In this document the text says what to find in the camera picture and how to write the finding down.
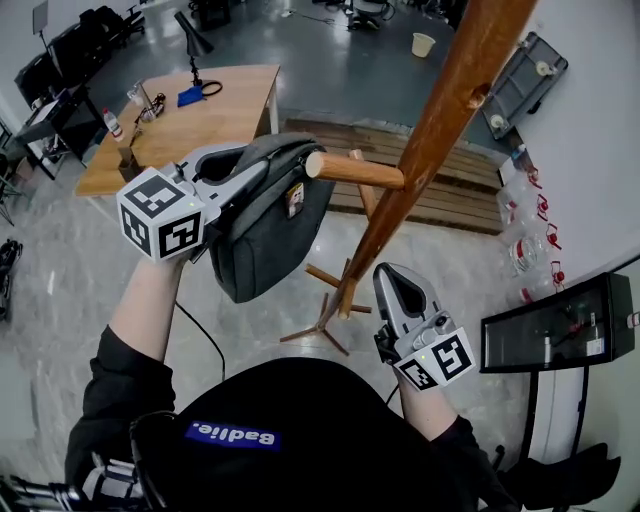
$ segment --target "plastic cup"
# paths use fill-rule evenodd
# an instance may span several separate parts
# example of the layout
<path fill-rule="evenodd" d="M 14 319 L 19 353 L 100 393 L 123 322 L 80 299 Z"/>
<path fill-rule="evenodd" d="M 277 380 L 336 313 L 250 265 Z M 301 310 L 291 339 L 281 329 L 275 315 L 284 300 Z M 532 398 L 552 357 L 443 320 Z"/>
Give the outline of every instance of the plastic cup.
<path fill-rule="evenodd" d="M 423 59 L 429 55 L 431 48 L 436 43 L 433 37 L 429 37 L 426 34 L 420 34 L 415 32 L 413 34 L 413 45 L 411 46 L 411 53 L 416 57 L 422 57 Z"/>

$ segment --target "black chair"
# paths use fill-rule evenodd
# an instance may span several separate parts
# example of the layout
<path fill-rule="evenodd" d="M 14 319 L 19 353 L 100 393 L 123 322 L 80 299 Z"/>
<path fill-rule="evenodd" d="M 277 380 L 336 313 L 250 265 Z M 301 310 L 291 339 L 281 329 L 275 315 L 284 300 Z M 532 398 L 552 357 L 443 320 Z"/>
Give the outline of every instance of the black chair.
<path fill-rule="evenodd" d="M 96 46 L 91 28 L 80 23 L 70 26 L 49 45 L 58 62 L 65 87 L 85 83 L 109 57 L 108 49 Z"/>
<path fill-rule="evenodd" d="M 80 25 L 84 28 L 87 41 L 96 49 L 106 47 L 109 44 L 107 30 L 100 23 L 100 19 L 93 9 L 87 9 L 80 14 Z"/>
<path fill-rule="evenodd" d="M 144 34 L 144 17 L 141 12 L 133 12 L 130 9 L 131 15 L 126 19 L 116 14 L 116 12 L 103 5 L 96 10 L 96 18 L 98 21 L 106 27 L 107 37 L 112 44 L 126 46 L 127 41 L 131 34 L 134 32 L 140 32 Z"/>
<path fill-rule="evenodd" d="M 62 77 L 48 53 L 38 55 L 23 67 L 14 82 L 28 105 L 37 98 L 47 98 L 50 88 L 55 94 L 64 88 Z"/>
<path fill-rule="evenodd" d="M 199 17 L 200 30 L 209 30 L 226 25 L 231 22 L 231 10 L 229 0 L 192 0 L 189 2 L 192 16 Z M 222 11 L 222 19 L 211 19 L 211 11 Z"/>

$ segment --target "desk lamp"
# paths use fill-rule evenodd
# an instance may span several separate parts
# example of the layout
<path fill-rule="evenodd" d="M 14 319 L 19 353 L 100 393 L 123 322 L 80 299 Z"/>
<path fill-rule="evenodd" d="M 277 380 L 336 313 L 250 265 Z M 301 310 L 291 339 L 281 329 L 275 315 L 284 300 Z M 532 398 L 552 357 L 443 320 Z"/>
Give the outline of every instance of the desk lamp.
<path fill-rule="evenodd" d="M 222 84 L 217 80 L 211 80 L 208 82 L 203 82 L 198 75 L 198 68 L 196 67 L 196 57 L 203 57 L 204 55 L 208 55 L 213 51 L 213 45 L 207 41 L 204 37 L 202 37 L 196 29 L 193 28 L 191 23 L 187 20 L 184 14 L 178 11 L 175 14 L 175 19 L 182 27 L 182 30 L 187 34 L 187 55 L 189 55 L 191 64 L 191 72 L 193 73 L 193 85 L 196 87 L 200 87 L 202 89 L 202 94 L 204 96 L 213 96 L 214 94 L 220 92 L 222 89 Z M 218 85 L 218 89 L 213 92 L 205 93 L 205 87 L 210 85 Z"/>

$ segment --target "bag patch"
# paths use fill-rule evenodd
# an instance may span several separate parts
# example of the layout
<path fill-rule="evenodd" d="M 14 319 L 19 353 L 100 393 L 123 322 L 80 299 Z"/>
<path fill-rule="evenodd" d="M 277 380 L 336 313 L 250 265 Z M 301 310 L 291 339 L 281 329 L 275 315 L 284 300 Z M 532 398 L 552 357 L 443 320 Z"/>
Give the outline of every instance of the bag patch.
<path fill-rule="evenodd" d="M 280 451 L 280 433 L 250 427 L 231 427 L 194 421 L 189 425 L 184 436 L 194 441 L 217 444 L 227 448 L 257 448 L 273 452 Z"/>
<path fill-rule="evenodd" d="M 304 183 L 298 183 L 287 191 L 287 218 L 292 219 L 302 210 L 304 203 Z"/>

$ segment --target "wooden coat rack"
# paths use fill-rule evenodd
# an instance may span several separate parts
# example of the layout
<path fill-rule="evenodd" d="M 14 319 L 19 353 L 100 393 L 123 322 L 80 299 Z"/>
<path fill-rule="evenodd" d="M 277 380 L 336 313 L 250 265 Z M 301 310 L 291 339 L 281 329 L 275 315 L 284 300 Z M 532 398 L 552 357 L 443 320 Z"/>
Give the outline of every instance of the wooden coat rack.
<path fill-rule="evenodd" d="M 327 322 L 336 311 L 342 319 L 349 318 L 351 311 L 371 313 L 371 308 L 352 305 L 358 282 L 409 215 L 483 104 L 535 4 L 536 0 L 469 2 L 442 72 L 397 168 L 365 162 L 359 150 L 352 151 L 349 158 L 321 152 L 309 156 L 306 171 L 310 177 L 358 185 L 369 224 L 340 279 L 307 265 L 309 274 L 336 291 L 331 300 L 325 294 L 315 326 L 280 341 L 319 333 L 343 354 L 349 354 L 327 331 Z M 378 204 L 372 186 L 385 189 Z"/>

